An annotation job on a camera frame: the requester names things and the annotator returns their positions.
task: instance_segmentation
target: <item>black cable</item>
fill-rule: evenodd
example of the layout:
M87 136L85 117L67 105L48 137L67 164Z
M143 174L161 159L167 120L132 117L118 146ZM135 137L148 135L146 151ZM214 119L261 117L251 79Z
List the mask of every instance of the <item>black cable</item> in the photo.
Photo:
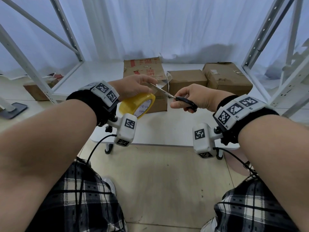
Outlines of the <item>black cable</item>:
M221 147L214 147L213 148L214 150L223 150L227 153L229 153L230 155L234 156L234 158L236 158L240 163L243 164L244 167L246 167L246 169L248 169L257 179L261 179L255 172L252 171L251 168L249 168L240 158L238 158L236 155L234 155L232 152L224 149L224 148L221 148Z
M92 156L92 154L94 153L95 149L97 148L97 146L106 138L108 137L116 137L117 135L116 134L110 134L110 135L107 135L105 136L104 138L102 138L101 140L99 140L99 142L95 145L95 147L93 148L92 152L90 153L89 157L88 157L88 160L86 162L86 166L89 164L89 161L90 161L90 158ZM82 207L82 196L83 196L83 184L84 184L84 178L83 178L83 173L82 173L82 183L80 185L80 190L79 190L79 203L78 203L78 207L77 207L77 211L76 211L76 222L75 222L75 225L77 226L77 231L79 231L79 212L81 210L81 207Z

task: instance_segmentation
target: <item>black scissor handle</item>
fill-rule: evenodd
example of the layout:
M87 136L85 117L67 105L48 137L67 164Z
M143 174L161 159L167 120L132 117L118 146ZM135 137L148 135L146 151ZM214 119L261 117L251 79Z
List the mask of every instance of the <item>black scissor handle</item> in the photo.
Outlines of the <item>black scissor handle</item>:
M192 102L192 101L190 101L189 99L187 99L187 98L184 98L184 97L175 97L175 100L176 101L183 101L183 102L185 102L185 103L188 103L189 105L191 105L191 107L187 107L188 109L192 109L194 112L196 112L196 110L197 110L197 105L194 103L194 102Z

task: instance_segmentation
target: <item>scissors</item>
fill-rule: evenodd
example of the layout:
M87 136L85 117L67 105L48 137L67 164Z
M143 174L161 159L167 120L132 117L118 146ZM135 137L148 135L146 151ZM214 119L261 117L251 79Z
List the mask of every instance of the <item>scissors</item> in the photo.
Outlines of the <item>scissors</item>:
M151 86L155 87L156 89L160 90L162 93L166 94L169 98L173 98L173 99L175 99L176 101L183 101L183 102L185 102L185 103L188 103L188 104L190 105L190 107L187 107L187 108L188 108L188 109L192 109L194 112L196 112L196 110L197 110L197 105L196 105L194 102L190 101L189 99L184 98L184 97L179 97L179 96L176 96L176 97L175 97L175 96L173 96L172 94L170 94L170 93L164 91L163 89L158 88L156 85L154 85L154 84L152 84L152 83L149 83L149 84L150 84Z

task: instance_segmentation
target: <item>tape label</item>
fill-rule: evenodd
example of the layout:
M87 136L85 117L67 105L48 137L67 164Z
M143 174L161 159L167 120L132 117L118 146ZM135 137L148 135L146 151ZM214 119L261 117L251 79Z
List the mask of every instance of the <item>tape label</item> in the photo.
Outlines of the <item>tape label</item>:
M151 104L152 99L148 99L145 102L143 102L134 112L134 116L139 117L141 114L143 114Z

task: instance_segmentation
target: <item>wrist-mounted device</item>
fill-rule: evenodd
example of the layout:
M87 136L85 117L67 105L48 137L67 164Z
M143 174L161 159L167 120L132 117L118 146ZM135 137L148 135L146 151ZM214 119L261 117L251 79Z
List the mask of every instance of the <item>wrist-mounted device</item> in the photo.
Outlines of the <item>wrist-mounted device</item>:
M274 114L278 115L273 107L248 96L238 97L232 95L223 99L218 105L217 112L213 114L218 126L211 129L208 124L201 123L193 127L193 148L201 158L206 159L217 155L222 159L222 152L214 150L216 139L221 139L224 145L238 143L238 134L245 125L254 119Z
M128 146L134 139L137 118L129 113L121 118L116 116L119 94L107 82L93 82L73 92L67 97L69 99L78 99L86 103L97 117L97 126L106 127L107 132L112 131L112 127L117 129L114 143L120 146Z

